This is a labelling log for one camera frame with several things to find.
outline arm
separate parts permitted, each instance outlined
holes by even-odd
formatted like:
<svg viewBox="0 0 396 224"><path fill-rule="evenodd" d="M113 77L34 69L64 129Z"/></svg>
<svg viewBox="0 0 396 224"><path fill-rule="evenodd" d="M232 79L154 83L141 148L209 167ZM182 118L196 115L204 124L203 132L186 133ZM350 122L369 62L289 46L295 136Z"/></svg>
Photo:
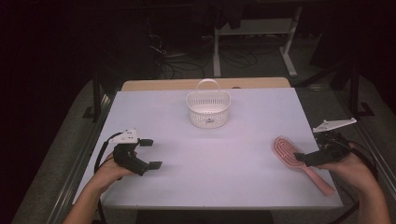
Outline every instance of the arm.
<svg viewBox="0 0 396 224"><path fill-rule="evenodd" d="M106 159L110 158L112 158L112 154L108 155ZM102 193L116 180L131 174L131 171L118 166L113 159L104 163L79 194L72 210L64 220L64 224L91 224Z"/></svg>
<svg viewBox="0 0 396 224"><path fill-rule="evenodd" d="M320 165L318 168L335 172L357 191L360 224L390 224L384 193L370 170L355 154L350 153L340 162Z"/></svg>

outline dark background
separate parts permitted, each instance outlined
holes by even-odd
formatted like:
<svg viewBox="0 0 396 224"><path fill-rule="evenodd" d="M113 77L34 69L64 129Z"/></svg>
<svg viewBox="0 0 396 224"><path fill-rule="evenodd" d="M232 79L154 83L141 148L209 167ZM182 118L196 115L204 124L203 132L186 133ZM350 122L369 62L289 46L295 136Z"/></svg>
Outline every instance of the dark background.
<svg viewBox="0 0 396 224"><path fill-rule="evenodd" d="M302 35L323 33L314 65L327 67L346 51L357 52L361 73L396 111L395 10L385 1L365 4L306 7L297 31ZM183 8L171 14L186 15L186 10L189 12ZM142 48L150 44L147 11L101 15L103 12L77 10L69 1L0 3L1 136L5 143L0 150L1 223L11 222L70 105L92 74L98 74L105 91L111 93L123 80L154 79L160 72L155 65L158 55ZM163 15L149 15L157 18L151 28L163 35L164 27L189 27L173 16L164 20ZM181 35L187 37L186 42L196 41L197 34Z"/></svg>

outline forearm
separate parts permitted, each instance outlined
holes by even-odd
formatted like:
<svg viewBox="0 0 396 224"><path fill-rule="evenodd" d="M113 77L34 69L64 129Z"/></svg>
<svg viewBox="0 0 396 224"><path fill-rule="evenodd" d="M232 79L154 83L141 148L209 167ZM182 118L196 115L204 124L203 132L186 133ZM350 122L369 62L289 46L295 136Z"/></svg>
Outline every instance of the forearm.
<svg viewBox="0 0 396 224"><path fill-rule="evenodd" d="M359 190L359 223L390 224L387 202L379 186L367 190Z"/></svg>
<svg viewBox="0 0 396 224"><path fill-rule="evenodd" d="M91 224L102 191L88 184L78 196L64 224Z"/></svg>

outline basket handle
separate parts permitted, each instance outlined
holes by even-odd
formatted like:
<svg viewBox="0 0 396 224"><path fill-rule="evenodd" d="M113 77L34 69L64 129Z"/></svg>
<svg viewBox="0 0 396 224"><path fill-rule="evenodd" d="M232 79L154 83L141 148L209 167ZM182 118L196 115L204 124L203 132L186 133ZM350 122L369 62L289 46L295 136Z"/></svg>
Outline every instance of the basket handle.
<svg viewBox="0 0 396 224"><path fill-rule="evenodd" d="M199 86L201 86L205 82L213 82L213 83L215 83L218 86L219 90L220 90L219 83L215 79L212 79L212 78L202 79L200 82L198 82L197 87L195 88L195 90L198 91Z"/></svg>

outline hairbrush handle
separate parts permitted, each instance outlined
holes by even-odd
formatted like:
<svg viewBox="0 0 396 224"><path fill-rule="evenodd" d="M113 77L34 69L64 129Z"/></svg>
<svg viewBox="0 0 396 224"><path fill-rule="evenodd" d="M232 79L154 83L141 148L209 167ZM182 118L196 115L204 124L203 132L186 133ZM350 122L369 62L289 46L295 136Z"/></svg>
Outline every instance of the hairbrush handle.
<svg viewBox="0 0 396 224"><path fill-rule="evenodd" d="M302 167L306 174L314 181L317 187L322 191L325 196L330 196L334 194L335 189L332 188L320 175L318 175L313 169L309 167Z"/></svg>

